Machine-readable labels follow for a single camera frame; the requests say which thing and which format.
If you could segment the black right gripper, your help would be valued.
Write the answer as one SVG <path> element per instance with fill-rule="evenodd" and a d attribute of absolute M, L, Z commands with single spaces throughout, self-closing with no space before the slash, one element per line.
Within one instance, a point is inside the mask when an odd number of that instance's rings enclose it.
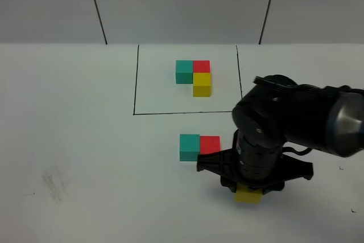
<path fill-rule="evenodd" d="M 246 186 L 249 192 L 260 191 L 267 194 L 282 191 L 285 182 L 313 177 L 313 164 L 280 154 L 270 166 L 262 166 L 262 162 L 249 164 L 242 160 L 235 149 L 217 153 L 199 155 L 197 171 L 207 170 L 220 176 L 221 185 L 236 193 L 238 186 Z"/>

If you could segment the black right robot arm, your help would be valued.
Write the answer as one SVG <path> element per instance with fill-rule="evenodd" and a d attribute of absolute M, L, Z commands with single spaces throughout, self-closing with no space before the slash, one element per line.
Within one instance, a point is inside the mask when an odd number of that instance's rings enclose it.
<path fill-rule="evenodd" d="M 283 75 L 256 77 L 233 108 L 230 149 L 199 155 L 197 170 L 220 177 L 223 187 L 263 194 L 285 183 L 311 179 L 313 165 L 300 160 L 312 150 L 347 158 L 363 150 L 363 90 L 319 88 Z"/>

